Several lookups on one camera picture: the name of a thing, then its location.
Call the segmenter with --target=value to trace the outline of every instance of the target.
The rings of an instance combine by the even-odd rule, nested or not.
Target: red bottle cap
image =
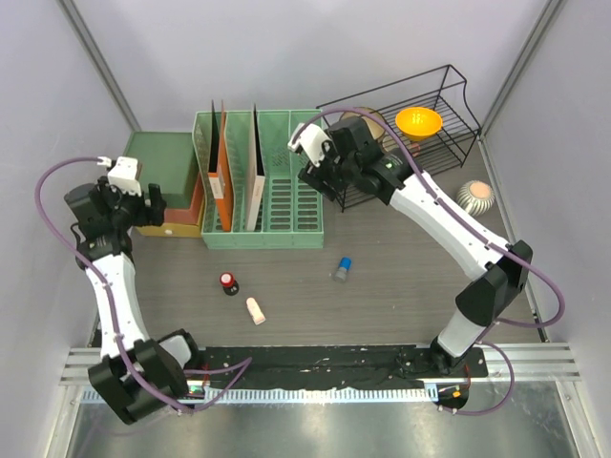
[[[236,279],[233,277],[233,274],[230,274],[229,272],[221,274],[221,278],[219,280],[221,281],[221,284],[224,288],[230,288],[231,286],[233,286],[233,283],[236,282]]]

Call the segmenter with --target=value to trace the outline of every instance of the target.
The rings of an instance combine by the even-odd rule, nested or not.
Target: yellow box
[[[189,237],[193,239],[201,238],[201,223],[203,222],[203,209],[205,202],[201,204],[198,224],[177,224],[175,222],[165,222],[160,226],[137,227],[137,231],[146,237]]]

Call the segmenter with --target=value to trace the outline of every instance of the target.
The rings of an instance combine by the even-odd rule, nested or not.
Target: green box
[[[212,190],[204,180],[206,208],[201,235],[210,249],[322,248],[321,196],[297,179],[306,157],[290,152],[287,143],[300,122],[316,110],[258,111],[259,137],[265,170],[263,199],[254,232],[245,232],[245,173],[248,167],[250,111],[227,112],[225,140],[234,189],[231,232],[223,232]],[[193,141],[200,169],[207,171],[212,114],[196,114]]]
[[[190,133],[134,132],[124,155],[140,162],[138,180],[146,197],[149,183],[155,183],[160,186],[168,208],[191,206],[198,163]]]

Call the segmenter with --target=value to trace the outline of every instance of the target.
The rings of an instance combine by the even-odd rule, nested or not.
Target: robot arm
[[[188,392],[183,369],[198,365],[199,350],[183,329],[158,341],[149,337],[137,302],[128,234],[134,225],[161,225],[166,204],[157,185],[149,185],[149,197],[144,197],[137,181],[136,159],[120,157],[113,162],[102,158],[100,165],[109,169],[107,176],[97,183],[78,186],[64,197],[85,237],[77,250],[108,280],[121,341],[134,367],[158,390],[177,399]],[[92,269],[78,260],[77,264],[94,287],[102,329],[102,362],[89,369],[89,379],[115,414],[129,425],[165,403],[127,373],[119,355],[105,286]]]
[[[523,289],[527,271],[491,250],[452,218],[427,192],[399,150],[384,154],[362,118],[346,118],[326,130],[310,124],[288,147],[307,155],[309,162],[299,178],[325,197],[333,200],[349,185],[376,196],[416,221],[460,265],[472,282],[456,297],[457,310],[431,345],[433,362],[442,374],[460,367],[478,337]],[[493,234],[448,198],[429,174],[421,173],[437,198],[478,234],[530,261],[533,252],[525,242],[512,246]]]

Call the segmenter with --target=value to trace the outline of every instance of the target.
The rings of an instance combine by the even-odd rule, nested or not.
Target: yellow bowl
[[[409,107],[394,119],[397,127],[412,141],[420,141],[435,135],[443,126],[438,112],[424,107]]]

